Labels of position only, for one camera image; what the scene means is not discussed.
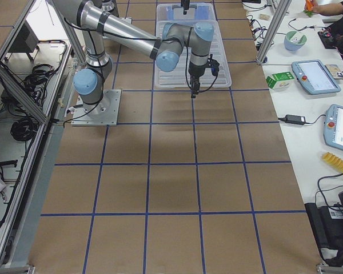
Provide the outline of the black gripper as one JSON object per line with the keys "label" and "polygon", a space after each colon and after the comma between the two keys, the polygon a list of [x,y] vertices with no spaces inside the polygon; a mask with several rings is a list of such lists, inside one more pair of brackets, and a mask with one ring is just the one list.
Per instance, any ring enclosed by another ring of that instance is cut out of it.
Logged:
{"label": "black gripper", "polygon": [[188,73],[191,76],[190,89],[192,99],[196,98],[196,95],[199,93],[200,77],[204,75],[206,69],[211,70],[211,74],[214,76],[214,83],[218,78],[220,63],[213,58],[212,54],[192,54],[188,67]]}

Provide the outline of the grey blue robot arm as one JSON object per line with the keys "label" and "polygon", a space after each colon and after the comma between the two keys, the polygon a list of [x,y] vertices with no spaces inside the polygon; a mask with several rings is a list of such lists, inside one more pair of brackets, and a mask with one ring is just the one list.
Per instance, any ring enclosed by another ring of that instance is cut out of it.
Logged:
{"label": "grey blue robot arm", "polygon": [[162,38],[156,38],[142,29],[131,26],[126,21],[122,21],[121,24],[109,22],[111,16],[119,17],[116,1],[101,1],[101,9],[98,32],[149,56],[161,71],[173,71],[182,51],[192,47],[193,27],[170,23],[165,25]]}
{"label": "grey blue robot arm", "polygon": [[107,65],[103,37],[108,37],[147,55],[163,72],[175,70],[182,52],[186,51],[189,64],[185,78],[192,98],[202,92],[200,77],[206,69],[210,69],[214,77],[219,74],[220,64],[210,53],[214,26],[209,22],[197,22],[193,26],[166,23],[162,37],[157,38],[102,10],[101,5],[93,1],[53,1],[53,6],[70,27],[83,32],[89,67],[101,69]]}

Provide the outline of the person's hand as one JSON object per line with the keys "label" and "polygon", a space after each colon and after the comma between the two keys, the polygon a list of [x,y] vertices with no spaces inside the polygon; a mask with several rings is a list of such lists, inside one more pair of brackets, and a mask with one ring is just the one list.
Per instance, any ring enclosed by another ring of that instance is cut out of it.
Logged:
{"label": "person's hand", "polygon": [[311,4],[312,4],[312,12],[314,12],[315,14],[326,15],[328,13],[327,12],[327,9],[328,9],[327,4],[319,5],[316,0],[311,0]]}

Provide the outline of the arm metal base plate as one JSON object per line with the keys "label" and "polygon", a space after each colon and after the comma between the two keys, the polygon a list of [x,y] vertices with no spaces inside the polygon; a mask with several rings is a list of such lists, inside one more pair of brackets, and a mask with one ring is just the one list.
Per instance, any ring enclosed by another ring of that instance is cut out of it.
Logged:
{"label": "arm metal base plate", "polygon": [[104,90],[103,99],[99,105],[90,112],[92,108],[83,105],[83,101],[78,96],[77,104],[81,104],[74,110],[72,126],[116,126],[118,120],[119,104],[121,100],[121,90]]}
{"label": "arm metal base plate", "polygon": [[132,18],[123,17],[123,18],[119,18],[119,19],[121,19],[121,20],[123,20],[123,21],[125,21],[125,22],[127,22],[127,23],[129,23],[129,24],[132,24]]}

